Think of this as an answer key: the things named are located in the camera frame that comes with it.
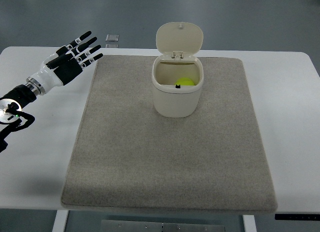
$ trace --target white trash bin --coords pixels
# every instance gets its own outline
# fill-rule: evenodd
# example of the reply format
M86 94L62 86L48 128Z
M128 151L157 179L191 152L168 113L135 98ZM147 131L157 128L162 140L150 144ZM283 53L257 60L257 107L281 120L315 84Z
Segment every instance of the white trash bin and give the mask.
M156 47L162 53L152 67L152 97L155 109L165 117L191 115L198 104L204 83L204 69L194 56L203 43L202 30L192 23L170 22L156 33ZM181 78L194 85L179 85Z

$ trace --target robotic hand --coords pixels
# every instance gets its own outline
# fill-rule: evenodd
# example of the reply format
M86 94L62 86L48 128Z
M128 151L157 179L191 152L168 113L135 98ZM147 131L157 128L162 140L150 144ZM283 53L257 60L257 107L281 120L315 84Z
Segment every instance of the robotic hand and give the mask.
M85 67L103 56L102 53L99 53L89 58L101 48L100 45L84 52L97 40L94 37L81 44L90 35L91 31L88 31L70 44L59 48L42 62L38 72L26 79L26 84L18 85L0 97L0 124L8 125L0 131L0 152L7 148L8 144L5 142L5 138L11 132L25 129L35 121L35 117L22 112L26 105L35 101L38 95L47 94L53 87L65 86L77 77ZM21 125L20 117L26 120L23 125Z

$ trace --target tennis ball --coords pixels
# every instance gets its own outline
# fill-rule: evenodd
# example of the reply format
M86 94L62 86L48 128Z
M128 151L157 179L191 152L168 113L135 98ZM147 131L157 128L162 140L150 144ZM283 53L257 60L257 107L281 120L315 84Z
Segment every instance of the tennis ball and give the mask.
M190 78L186 78L186 77L182 77L180 79L178 79L175 82L176 85L181 85L181 86L194 86L195 83L190 79Z

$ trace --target open lid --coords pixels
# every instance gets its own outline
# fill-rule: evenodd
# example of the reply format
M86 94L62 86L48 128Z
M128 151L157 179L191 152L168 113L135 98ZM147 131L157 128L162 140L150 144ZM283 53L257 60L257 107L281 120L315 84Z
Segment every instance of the open lid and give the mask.
M166 23L158 29L155 37L157 49L166 55L172 55L173 51L194 55L200 50L203 40L202 30L186 22Z

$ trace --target gray carpet mat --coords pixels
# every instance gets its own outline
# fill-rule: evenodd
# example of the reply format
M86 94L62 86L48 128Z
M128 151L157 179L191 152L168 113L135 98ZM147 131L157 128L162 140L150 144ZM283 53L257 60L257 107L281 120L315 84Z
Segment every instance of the gray carpet mat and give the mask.
M69 162L67 209L270 213L277 202L242 61L200 57L196 110L167 118L152 101L154 56L106 55Z

